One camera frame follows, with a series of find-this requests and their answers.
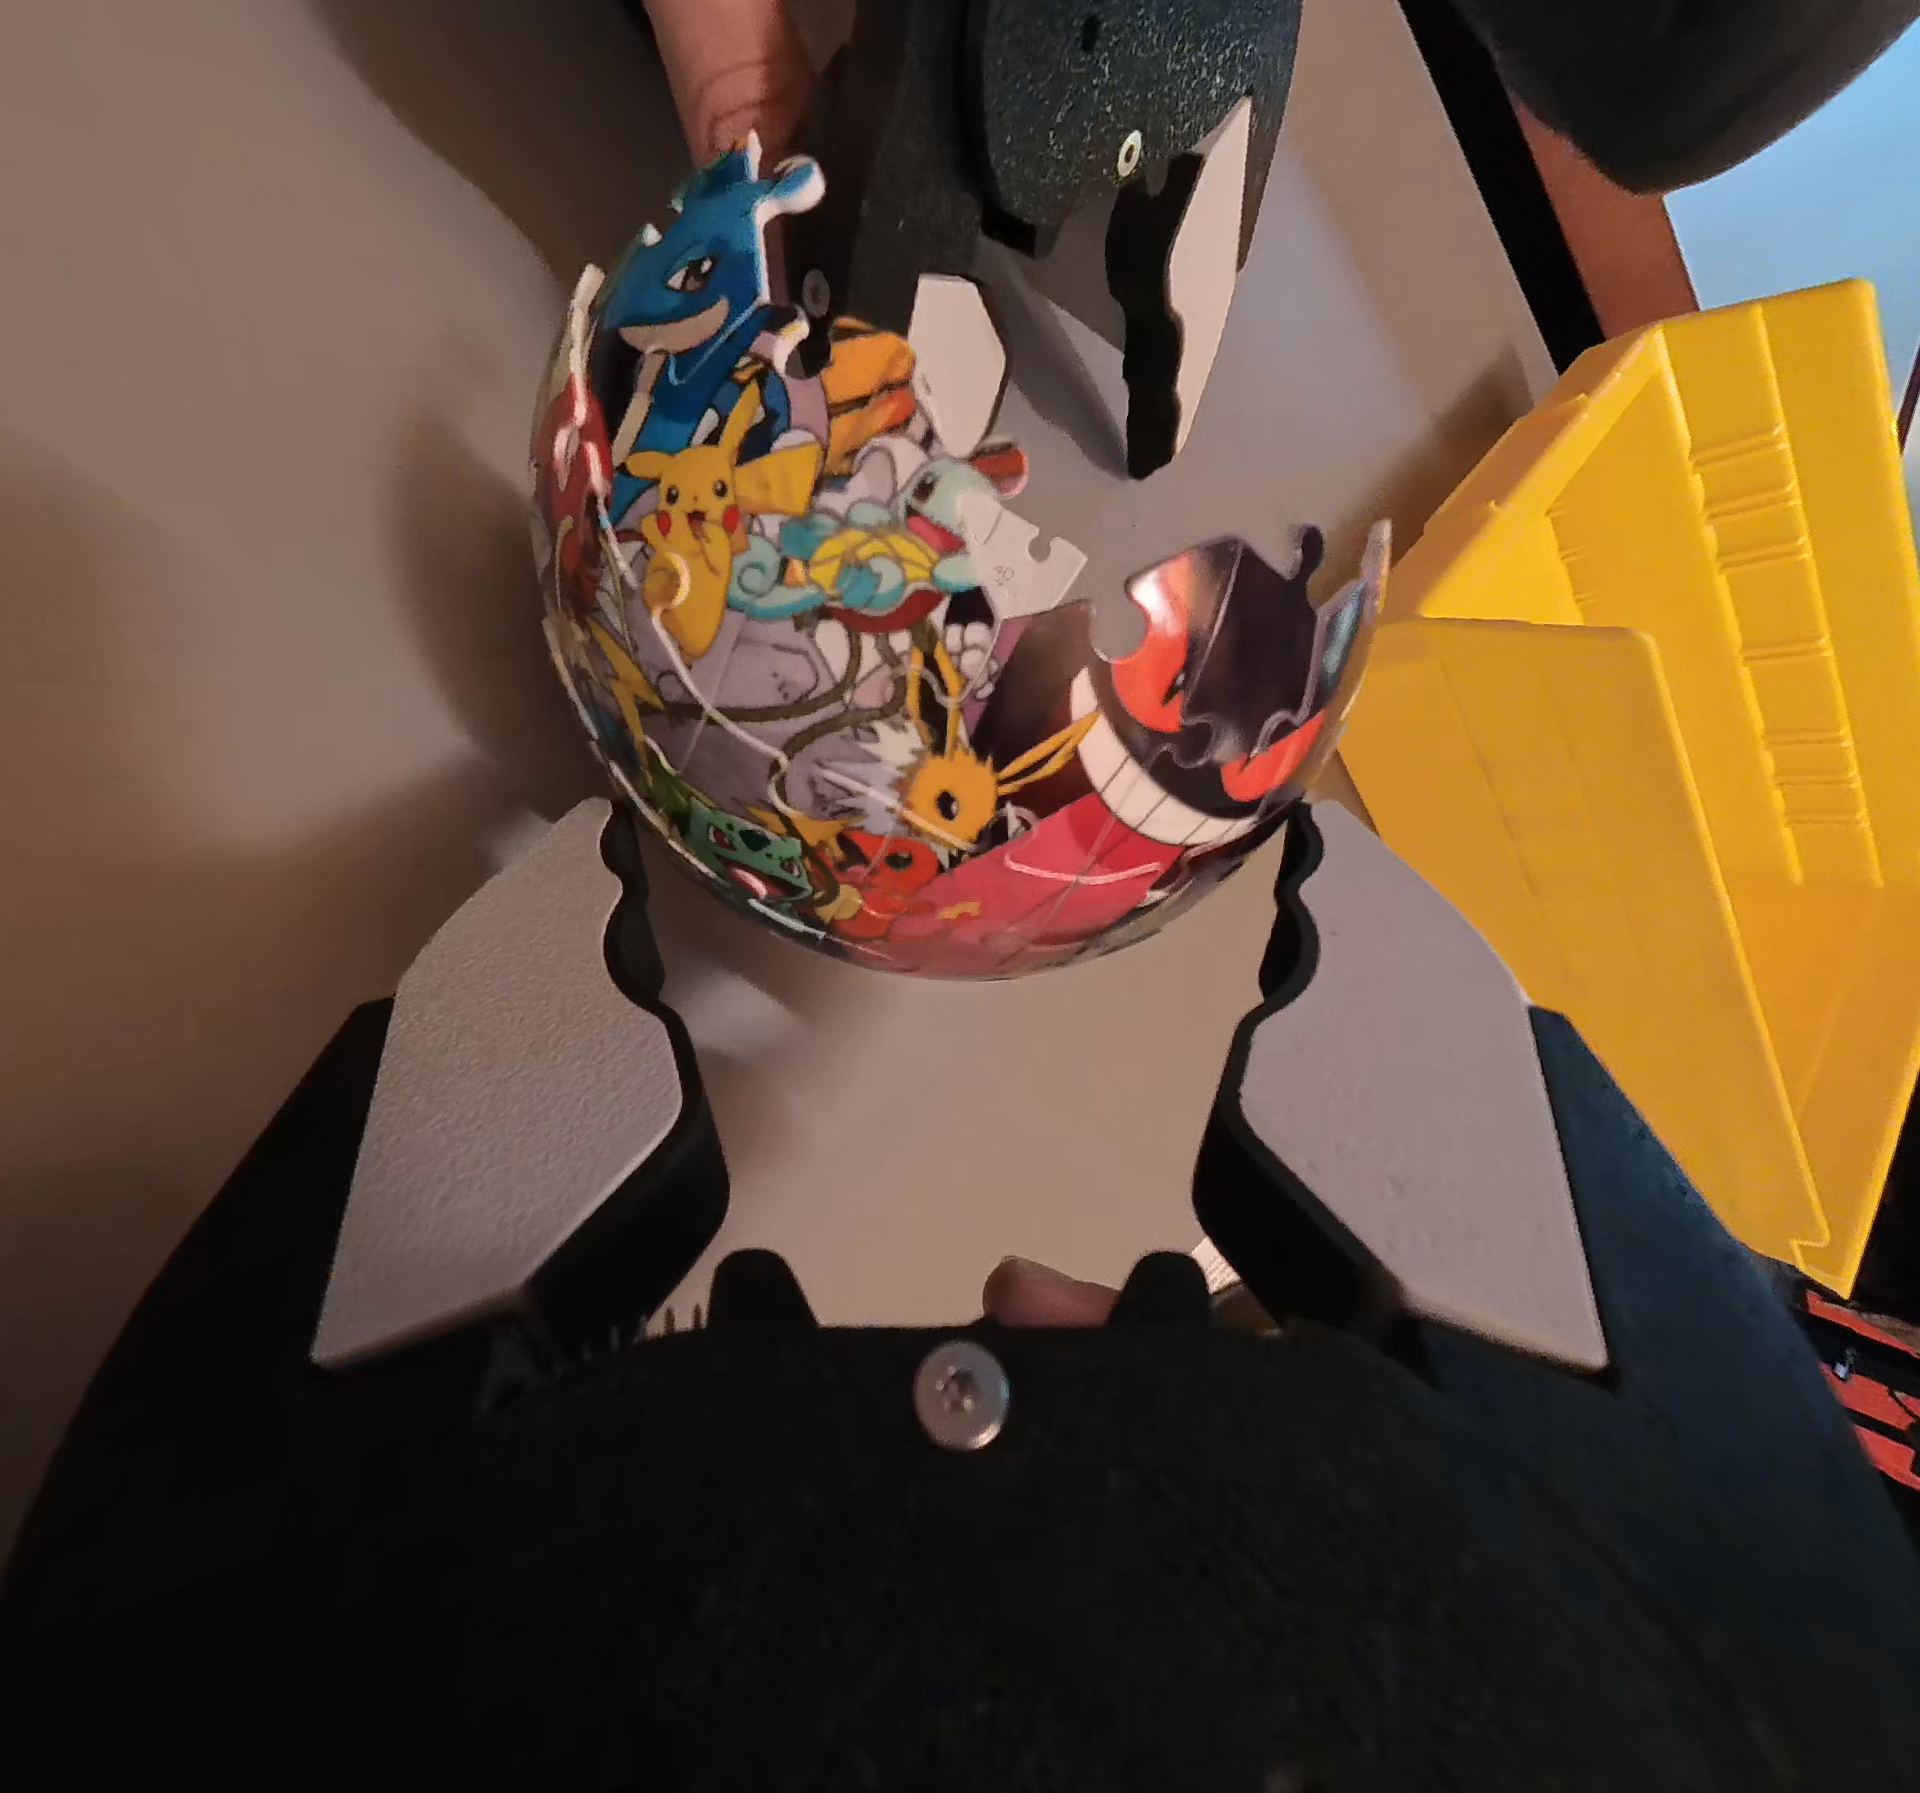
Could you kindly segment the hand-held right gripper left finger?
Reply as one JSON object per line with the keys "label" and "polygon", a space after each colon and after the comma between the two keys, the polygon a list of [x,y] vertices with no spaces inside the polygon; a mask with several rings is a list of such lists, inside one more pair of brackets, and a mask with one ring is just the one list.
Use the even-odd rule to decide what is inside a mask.
{"label": "hand-held right gripper left finger", "polygon": [[400,980],[312,1345],[350,1370],[493,1320],[592,1354],[706,1325],[729,1172],[665,998],[629,812],[590,798]]}

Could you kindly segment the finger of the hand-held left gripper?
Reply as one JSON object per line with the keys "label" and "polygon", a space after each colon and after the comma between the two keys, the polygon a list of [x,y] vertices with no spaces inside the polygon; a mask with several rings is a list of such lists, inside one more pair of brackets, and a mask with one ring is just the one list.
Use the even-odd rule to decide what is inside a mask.
{"label": "finger of the hand-held left gripper", "polygon": [[1253,101],[1238,100],[1159,187],[1125,187],[1105,230],[1121,308],[1125,456],[1132,479],[1186,443],[1227,331],[1240,268]]}
{"label": "finger of the hand-held left gripper", "polygon": [[973,159],[971,4],[852,0],[848,39],[801,123],[828,189],[784,223],[787,287],[808,321],[801,368],[825,369],[836,323],[898,334],[947,446],[984,443],[1008,365],[976,279],[988,196]]}

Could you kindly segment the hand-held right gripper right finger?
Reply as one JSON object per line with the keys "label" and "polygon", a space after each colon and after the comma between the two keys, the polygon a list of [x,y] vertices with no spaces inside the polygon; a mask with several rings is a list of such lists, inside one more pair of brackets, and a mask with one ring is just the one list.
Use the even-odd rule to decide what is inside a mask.
{"label": "hand-held right gripper right finger", "polygon": [[1437,1325],[1608,1367],[1529,1003],[1347,809],[1284,821],[1273,924],[1200,1142],[1192,1207],[1277,1322]]}

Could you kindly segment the single jigsaw puzzle piece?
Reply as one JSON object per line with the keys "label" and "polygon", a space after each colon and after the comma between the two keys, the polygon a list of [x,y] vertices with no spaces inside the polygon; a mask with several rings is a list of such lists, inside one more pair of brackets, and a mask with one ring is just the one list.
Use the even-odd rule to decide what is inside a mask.
{"label": "single jigsaw puzzle piece", "polygon": [[1087,554],[1063,536],[1046,536],[993,493],[969,490],[958,520],[975,579],[995,619],[1029,619],[1071,600]]}

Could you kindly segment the colourful cartoon puzzle ball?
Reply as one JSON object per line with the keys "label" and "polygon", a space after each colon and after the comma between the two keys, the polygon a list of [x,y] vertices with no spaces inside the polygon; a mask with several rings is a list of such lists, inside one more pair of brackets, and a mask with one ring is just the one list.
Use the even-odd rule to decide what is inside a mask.
{"label": "colourful cartoon puzzle ball", "polygon": [[1078,582],[995,619],[958,501],[1023,515],[1033,465],[991,429],[943,444],[898,334],[836,323],[801,368],[767,234],[825,189],[748,140],[581,270],[530,436],[550,661],[614,793],[795,941],[951,980],[1143,941],[1280,836],[1335,750],[1391,524],[1324,596],[1315,525],[1280,563],[1238,536],[1150,563],[1115,656]]}

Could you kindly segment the person's right hand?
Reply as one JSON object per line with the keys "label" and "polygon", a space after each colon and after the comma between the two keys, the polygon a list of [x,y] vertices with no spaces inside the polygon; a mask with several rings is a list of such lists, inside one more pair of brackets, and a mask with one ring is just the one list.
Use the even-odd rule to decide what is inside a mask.
{"label": "person's right hand", "polygon": [[984,1317],[1017,1328],[1097,1328],[1108,1322],[1121,1291],[1071,1278],[1041,1261],[1008,1255],[980,1288]]}

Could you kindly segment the yellow plastic bin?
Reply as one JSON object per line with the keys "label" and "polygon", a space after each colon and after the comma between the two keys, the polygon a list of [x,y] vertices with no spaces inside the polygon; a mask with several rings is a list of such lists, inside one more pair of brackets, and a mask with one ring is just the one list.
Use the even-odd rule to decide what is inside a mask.
{"label": "yellow plastic bin", "polygon": [[1896,436],[1865,281],[1588,351],[1394,563],[1342,738],[1381,843],[1839,1298],[1919,1064]]}

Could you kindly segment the red and black object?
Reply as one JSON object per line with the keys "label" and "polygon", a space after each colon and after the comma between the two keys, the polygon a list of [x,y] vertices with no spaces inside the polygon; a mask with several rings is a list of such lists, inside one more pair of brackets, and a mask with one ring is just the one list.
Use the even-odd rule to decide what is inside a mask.
{"label": "red and black object", "polygon": [[1919,1333],[1799,1280],[1790,1309],[1848,1411],[1859,1446],[1907,1519],[1919,1512]]}

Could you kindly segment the brown wooden post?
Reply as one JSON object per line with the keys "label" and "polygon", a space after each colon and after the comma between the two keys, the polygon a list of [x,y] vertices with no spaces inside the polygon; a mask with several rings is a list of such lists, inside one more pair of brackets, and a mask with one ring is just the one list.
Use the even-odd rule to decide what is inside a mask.
{"label": "brown wooden post", "polygon": [[1600,336],[1614,340],[1695,312],[1700,297],[1665,199],[1617,187],[1524,104],[1513,110]]}

